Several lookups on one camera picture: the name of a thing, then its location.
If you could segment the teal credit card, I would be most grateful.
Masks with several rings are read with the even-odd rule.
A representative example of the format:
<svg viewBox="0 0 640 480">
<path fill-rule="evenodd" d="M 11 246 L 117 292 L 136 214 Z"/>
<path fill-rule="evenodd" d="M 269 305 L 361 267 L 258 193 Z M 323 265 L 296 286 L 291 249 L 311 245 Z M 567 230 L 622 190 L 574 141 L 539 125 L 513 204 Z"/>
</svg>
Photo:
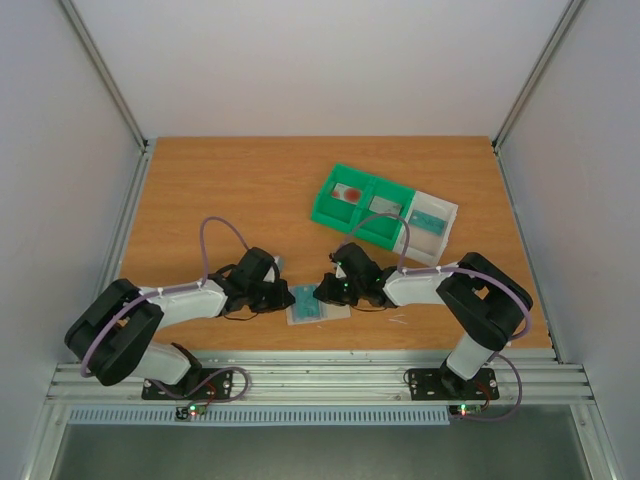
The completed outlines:
<svg viewBox="0 0 640 480">
<path fill-rule="evenodd" d="M 324 319 L 323 304 L 313 297 L 316 287 L 316 284 L 307 284 L 295 286 L 292 289 L 292 294 L 295 297 L 291 314 L 293 323 L 306 323 Z"/>
</svg>

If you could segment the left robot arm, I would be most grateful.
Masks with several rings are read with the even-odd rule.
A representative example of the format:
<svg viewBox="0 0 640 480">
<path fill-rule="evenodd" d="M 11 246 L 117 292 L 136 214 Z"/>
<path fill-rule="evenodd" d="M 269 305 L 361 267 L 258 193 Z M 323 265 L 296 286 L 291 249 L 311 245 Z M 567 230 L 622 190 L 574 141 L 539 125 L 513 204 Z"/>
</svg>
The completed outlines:
<svg viewBox="0 0 640 480">
<path fill-rule="evenodd" d="M 278 259 L 252 247 L 237 264 L 195 282 L 151 288 L 113 281 L 69 327 L 64 344 L 80 360 L 81 375 L 104 386 L 137 377 L 189 398 L 200 389 L 201 366 L 185 348 L 156 343 L 158 330 L 244 308 L 254 315 L 282 311 L 294 302 Z"/>
</svg>

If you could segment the beige leather card holder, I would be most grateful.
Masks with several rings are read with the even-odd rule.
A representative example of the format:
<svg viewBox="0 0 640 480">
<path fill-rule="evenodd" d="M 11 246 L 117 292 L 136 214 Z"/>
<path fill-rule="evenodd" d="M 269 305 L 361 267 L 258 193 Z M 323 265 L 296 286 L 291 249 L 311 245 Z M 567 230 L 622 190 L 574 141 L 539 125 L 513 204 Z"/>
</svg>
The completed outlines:
<svg viewBox="0 0 640 480">
<path fill-rule="evenodd" d="M 289 326 L 306 325 L 351 317 L 348 305 L 324 303 L 314 297 L 317 284 L 296 285 L 289 288 L 294 303 L 285 310 Z"/>
</svg>

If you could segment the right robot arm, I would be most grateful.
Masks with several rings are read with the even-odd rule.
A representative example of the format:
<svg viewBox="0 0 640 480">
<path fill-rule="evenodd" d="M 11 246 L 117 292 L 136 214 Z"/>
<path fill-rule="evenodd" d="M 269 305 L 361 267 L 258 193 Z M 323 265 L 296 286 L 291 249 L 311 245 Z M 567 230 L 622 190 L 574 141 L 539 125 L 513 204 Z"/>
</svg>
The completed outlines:
<svg viewBox="0 0 640 480">
<path fill-rule="evenodd" d="M 464 334 L 439 368 L 446 395 L 473 389 L 484 364 L 509 342 L 529 333 L 533 300 L 519 284 L 476 252 L 431 268 L 380 267 L 354 243 L 330 255 L 335 271 L 324 275 L 313 296 L 324 303 L 355 307 L 444 305 Z"/>
</svg>

